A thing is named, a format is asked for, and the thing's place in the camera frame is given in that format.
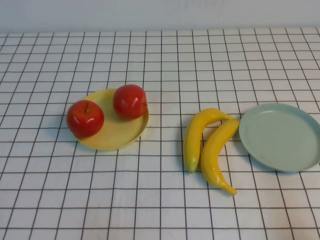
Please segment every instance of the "black grid line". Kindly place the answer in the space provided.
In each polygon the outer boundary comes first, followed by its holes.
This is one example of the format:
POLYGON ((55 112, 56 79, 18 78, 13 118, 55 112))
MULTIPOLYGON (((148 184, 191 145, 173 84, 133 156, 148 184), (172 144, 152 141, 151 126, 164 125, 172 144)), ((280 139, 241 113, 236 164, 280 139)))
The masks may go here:
MULTIPOLYGON (((176 50, 179 51, 179 45, 178 45, 178 32, 177 32, 177 37, 176 37, 176 50)), ((182 117, 181 117, 181 83, 180 83, 180 74, 179 74, 179 64, 178 64, 178 88, 179 88, 179 113, 180 113, 180 127, 182 127, 182 117)), ((180 131, 180 137, 183 139, 183 132, 182 128, 180 131)), ((183 169, 183 198, 184 198, 184 219, 185 219, 185 239, 188 240, 188 221, 187 221, 187 205, 186 205, 186 182, 185 182, 185 165, 184 165, 184 158, 182 156, 181 158, 181 164, 182 164, 182 169, 183 169)))
MULTIPOLYGON (((223 31, 223 38, 224 38, 224 42, 226 42, 226 36, 225 36, 225 31, 223 31)), ((236 91, 236 86, 235 86, 235 81, 234 81, 234 75, 233 73, 231 72, 231 78, 232 78, 232 84, 233 84, 233 87, 234 87, 234 91, 235 91, 235 98, 236 98, 236 103, 237 103, 237 107, 238 107, 238 110, 239 110, 239 114, 240 114, 240 107, 239 107, 239 102, 238 102, 238 96, 237 96, 237 91, 236 91)), ((225 149, 225 154, 226 154, 226 162, 227 162, 227 166, 228 166, 228 170, 230 169, 229 167, 229 158, 228 158, 228 151, 227 151, 227 147, 224 146, 224 149, 225 149)), ((230 185, 232 186, 232 178, 231 178, 231 173, 229 171, 229 178, 230 178, 230 185)), ((235 201, 235 196, 232 196, 233 198, 233 204, 234 206, 236 205, 236 201, 235 201)), ((239 220, 238 220, 238 213, 237 213, 237 209, 234 209, 234 212, 235 212, 235 219, 236 219, 236 224, 237 224, 237 227, 238 227, 238 234, 239 234, 239 240, 241 240, 241 234, 240 234, 240 228, 239 228, 239 220)))
MULTIPOLYGON (((277 46, 275 46, 275 47, 277 49, 277 54, 280 57, 280 53, 278 51, 278 48, 277 48, 277 46)), ((273 91, 273 94, 274 94, 275 101, 278 103, 277 96, 276 96, 276 93, 274 91, 273 91)), ((284 198, 284 194, 283 194, 283 191, 282 191, 282 187, 281 187, 281 184, 280 184, 280 181, 279 181, 279 176, 278 176, 278 172, 277 171, 275 171, 275 175, 276 175, 279 187, 280 187, 280 192, 281 192, 281 196, 282 196, 282 200, 283 200, 283 204, 284 204, 285 213, 286 213, 286 216, 287 216, 287 219, 288 219, 288 222, 289 222, 289 226, 292 227, 291 221, 290 221, 290 218, 289 218, 289 214, 288 214, 288 210, 287 210, 287 206, 286 206, 286 201, 285 201, 285 198, 284 198)), ((294 231, 292 229, 291 229, 291 235, 292 235, 292 238, 295 239, 294 231)))
MULTIPOLYGON (((95 49, 94 60, 96 60, 97 50, 98 50, 98 45, 96 46, 96 49, 95 49)), ((86 93, 86 95, 89 94, 89 88, 90 88, 90 84, 91 84, 91 79, 92 79, 93 71, 94 71, 94 66, 92 65, 92 72, 91 72, 91 75, 90 75, 90 81, 89 81, 89 84, 88 84, 88 88, 87 88, 87 93, 86 93)), ((85 224, 86 224, 86 217, 87 217, 87 210, 88 210, 88 204, 89 204, 90 193, 91 193, 92 180, 93 180, 93 178, 94 178, 94 171, 95 171, 95 165, 96 165, 97 151, 98 151, 98 150, 95 150, 95 153, 94 153, 93 166, 92 166, 92 172, 91 172, 91 180, 90 180, 90 189, 89 189, 89 192, 88 192, 88 197, 87 197, 87 200, 86 200, 86 208, 85 208, 84 217, 83 217, 83 225, 82 225, 82 231, 81 231, 81 240, 82 240, 83 237, 84 237, 84 229, 85 229, 85 224)))
MULTIPOLYGON (((242 45, 242 49, 245 50, 242 40, 241 40, 241 45, 242 45)), ((254 83, 253 83, 253 80, 252 80, 252 77, 251 77, 250 72, 249 72, 249 77, 250 77, 252 89, 253 89, 253 92, 254 92, 254 97, 255 97, 255 100, 256 100, 256 104, 259 105, 259 102, 258 102, 258 99, 257 99, 257 94, 256 94, 256 91, 255 91, 255 85, 254 85, 254 83)), ((252 167, 252 160, 251 160, 250 154, 248 154, 248 158, 249 158, 249 162, 250 162, 250 167, 251 167, 251 172, 252 172, 254 187, 256 188, 256 189, 255 189, 255 193, 256 193, 256 196, 257 196, 257 199, 258 199, 258 203, 259 203, 259 208, 260 208, 260 213, 261 213, 261 218, 262 218, 262 224, 263 224, 263 228, 264 228, 265 239, 268 240, 268 234, 267 234, 266 224, 265 224, 264 216, 263 216, 263 213, 262 213, 260 198, 259 198, 259 194, 258 194, 258 190, 257 190, 256 178, 255 178, 255 174, 254 174, 254 169, 253 169, 253 167, 252 167)))
MULTIPOLYGON (((73 73, 73 76, 72 76, 72 81, 71 81, 71 84, 70 84, 70 87, 69 87, 69 92, 70 92, 70 90, 71 90, 72 83, 73 83, 73 81, 74 81, 74 77, 75 77, 75 72, 73 73)), ((66 199, 66 195, 67 195, 67 191, 68 191, 68 185, 69 185, 69 180, 70 180, 70 176, 71 176, 71 169, 72 169, 72 167, 73 167, 73 163, 74 163, 74 159, 75 159, 75 152, 76 152, 76 149, 77 149, 77 145, 78 145, 78 141, 75 143, 75 146, 74 146, 73 157, 72 157, 71 165, 70 165, 70 171, 69 171, 68 178, 67 178, 66 185, 65 185, 65 189, 64 189, 64 195, 63 195, 63 200, 62 200, 62 209, 61 209, 61 211, 60 211, 59 219, 58 219, 58 223, 57 223, 58 228, 59 228, 59 226, 60 226, 60 220, 61 220, 61 216, 62 216, 62 213, 63 213, 63 206, 64 206, 64 204, 65 204, 65 199, 66 199)), ((57 229, 57 231, 55 232, 55 237, 54 237, 55 240, 57 239, 57 236, 58 236, 58 229, 57 229)))
MULTIPOLYGON (((26 114, 26 111, 27 111, 27 108, 25 109, 25 111, 24 111, 24 113, 23 113, 23 116, 22 116, 22 119, 21 119, 21 122, 20 122, 20 124, 19 124, 18 129, 21 127, 22 120, 23 120, 24 115, 26 114)), ((17 131, 16 135, 14 136, 13 142, 14 142, 15 139, 17 138, 17 134, 18 134, 18 131, 17 131)), ((8 153, 8 157, 7 157, 6 162, 5 162, 5 164, 4 164, 3 169, 5 169, 5 167, 7 166, 7 163, 8 163, 8 160, 9 160, 9 155, 10 155, 12 149, 13 149, 13 146, 14 146, 14 145, 12 144, 12 145, 11 145, 11 148, 10 148, 10 151, 9 151, 9 153, 8 153)), ((15 205, 16 205, 16 202, 17 202, 17 199, 18 199, 18 195, 19 195, 19 193, 20 193, 21 186, 22 186, 23 181, 24 181, 24 177, 25 177, 25 174, 26 174, 27 166, 26 166, 25 169, 24 169, 24 174, 23 174, 23 176, 22 176, 22 180, 21 180, 21 183, 20 183, 20 185, 19 185, 18 193, 17 193, 16 198, 15 198, 14 203, 13 203, 13 207, 12 207, 12 211, 11 211, 11 214, 10 214, 10 218, 9 218, 9 220, 8 220, 8 223, 7 223, 5 232, 4 232, 4 234, 3 234, 3 240, 5 239, 6 234, 7 234, 7 232, 8 232, 8 227, 9 227, 10 221, 11 221, 11 219, 12 219, 12 215, 13 215, 13 213, 14 213, 14 210, 15 210, 15 205)))
MULTIPOLYGON (((192 31, 192 44, 193 44, 193 51, 195 51, 195 40, 194 40, 194 31, 192 31)), ((198 106, 199 106, 199 111, 201 110, 200 106, 200 96, 199 96, 199 84, 198 84, 198 74, 197 74, 197 63, 196 63, 196 53, 193 54, 194 56, 194 69, 195 69, 195 80, 196 80, 196 90, 197 90, 197 100, 198 100, 198 106)), ((202 147, 205 145, 204 143, 204 135, 202 134, 201 137, 201 144, 202 147)), ((208 203, 209 203, 209 209, 211 208, 211 200, 210 200, 210 192, 209 192, 209 184, 206 183, 207 186, 207 194, 208 194, 208 203)), ((213 226, 213 220, 212 220, 212 211, 210 210, 210 221, 211 221, 211 227, 212 227, 212 239, 215 239, 215 234, 214 234, 214 226, 213 226)))

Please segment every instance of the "grid pattern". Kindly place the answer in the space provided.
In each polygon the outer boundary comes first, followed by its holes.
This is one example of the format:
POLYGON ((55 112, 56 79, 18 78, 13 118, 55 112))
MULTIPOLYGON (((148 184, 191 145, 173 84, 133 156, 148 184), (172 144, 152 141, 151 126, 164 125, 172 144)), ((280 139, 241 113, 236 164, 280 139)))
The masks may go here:
POLYGON ((230 196, 182 160, 205 108, 279 102, 320 122, 318 28, 0 34, 0 80, 0 239, 320 238, 319 164, 271 171, 235 136, 219 158, 230 196), (70 105, 124 84, 147 94, 141 138, 112 152, 76 142, 70 105))

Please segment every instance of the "red apple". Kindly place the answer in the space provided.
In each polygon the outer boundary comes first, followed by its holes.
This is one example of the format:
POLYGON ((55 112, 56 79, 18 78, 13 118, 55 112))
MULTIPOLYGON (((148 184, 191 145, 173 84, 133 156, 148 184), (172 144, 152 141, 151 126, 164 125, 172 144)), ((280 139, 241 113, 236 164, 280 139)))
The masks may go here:
POLYGON ((146 93, 134 84, 121 86, 114 93, 113 108, 124 119, 139 118, 147 109, 146 93))
POLYGON ((76 138, 95 135, 104 125, 104 121, 101 107, 89 100, 77 101, 66 114, 66 124, 76 138))

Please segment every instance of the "yellow banana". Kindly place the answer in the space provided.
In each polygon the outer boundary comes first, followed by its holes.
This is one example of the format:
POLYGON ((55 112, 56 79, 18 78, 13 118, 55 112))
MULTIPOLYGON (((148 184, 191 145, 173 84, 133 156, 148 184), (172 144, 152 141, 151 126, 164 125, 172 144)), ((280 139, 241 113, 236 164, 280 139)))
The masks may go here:
POLYGON ((186 129, 183 141, 183 161, 186 169, 194 173, 198 167, 201 137, 205 127, 220 120, 233 119, 217 108, 207 108, 198 112, 186 129))
POLYGON ((230 119, 221 124, 204 144, 200 160, 205 180, 213 187, 222 189, 231 195, 237 194, 237 190, 226 182, 219 168, 218 157, 223 146, 236 133, 239 124, 238 119, 230 119))

